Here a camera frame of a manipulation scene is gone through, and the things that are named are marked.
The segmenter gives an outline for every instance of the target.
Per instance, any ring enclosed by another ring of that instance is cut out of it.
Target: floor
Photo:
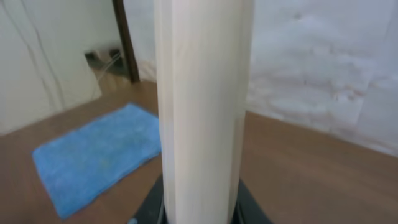
[[[161,173],[156,157],[62,222],[31,152],[128,102],[157,114],[141,82],[0,137],[0,223],[125,223]],[[247,112],[241,178],[274,223],[398,223],[398,159]]]

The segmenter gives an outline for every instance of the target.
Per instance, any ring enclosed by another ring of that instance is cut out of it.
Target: blue mat
[[[128,104],[40,146],[33,159],[65,219],[159,152],[159,120]]]

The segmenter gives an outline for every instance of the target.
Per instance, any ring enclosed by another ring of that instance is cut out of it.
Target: white pole
[[[252,0],[155,0],[164,197],[171,224],[231,220],[252,17]]]

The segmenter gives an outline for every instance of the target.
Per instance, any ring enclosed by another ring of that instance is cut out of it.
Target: blue cloth
[[[65,219],[159,152],[159,120],[128,104],[40,146],[33,159]]]

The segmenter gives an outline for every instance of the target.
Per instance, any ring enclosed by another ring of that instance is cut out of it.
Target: white cylinder
[[[164,198],[171,224],[231,220],[252,18],[252,0],[155,0]]]

